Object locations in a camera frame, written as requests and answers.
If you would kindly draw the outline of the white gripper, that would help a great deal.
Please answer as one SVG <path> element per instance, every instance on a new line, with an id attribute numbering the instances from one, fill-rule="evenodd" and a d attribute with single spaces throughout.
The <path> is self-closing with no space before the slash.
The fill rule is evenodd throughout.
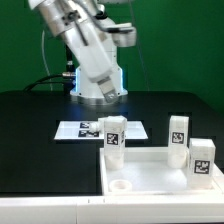
<path id="1" fill-rule="evenodd" d="M 80 24 L 80 29 L 87 44 L 84 44 L 76 26 L 63 33 L 63 40 L 86 72 L 89 80 L 94 83 L 98 82 L 105 100 L 108 103 L 115 102 L 118 95 L 111 78 L 108 77 L 112 74 L 112 62 L 93 24 L 84 21 Z"/>

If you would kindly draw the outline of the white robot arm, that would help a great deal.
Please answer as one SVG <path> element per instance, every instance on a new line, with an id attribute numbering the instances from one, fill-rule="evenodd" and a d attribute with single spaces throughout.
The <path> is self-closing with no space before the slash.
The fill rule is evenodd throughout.
<path id="1" fill-rule="evenodd" d="M 70 95 L 89 104 L 109 104 L 127 94 L 117 64 L 117 48 L 130 45 L 135 32 L 127 24 L 99 20 L 96 0 L 28 0 L 51 33 L 63 40 L 78 61 Z"/>

